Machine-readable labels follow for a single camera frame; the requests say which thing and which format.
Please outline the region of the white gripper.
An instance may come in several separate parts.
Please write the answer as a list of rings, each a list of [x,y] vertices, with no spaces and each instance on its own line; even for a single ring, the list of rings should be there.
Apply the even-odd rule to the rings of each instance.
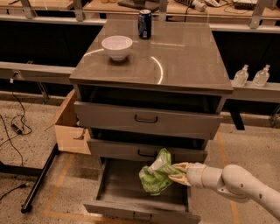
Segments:
[[[203,173],[207,168],[205,164],[194,163],[190,164],[187,162],[173,164],[172,165],[177,170],[180,170],[185,174],[175,174],[169,175],[169,179],[172,181],[179,183],[183,186],[195,186],[198,188],[203,188]]]

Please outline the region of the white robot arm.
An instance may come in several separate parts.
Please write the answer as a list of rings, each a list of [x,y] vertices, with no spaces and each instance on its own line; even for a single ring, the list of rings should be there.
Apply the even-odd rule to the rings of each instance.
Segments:
[[[265,185],[236,164],[215,168],[201,163],[180,163],[173,167],[179,174],[169,178],[184,186],[211,189],[239,203],[253,200],[280,221],[280,192]]]

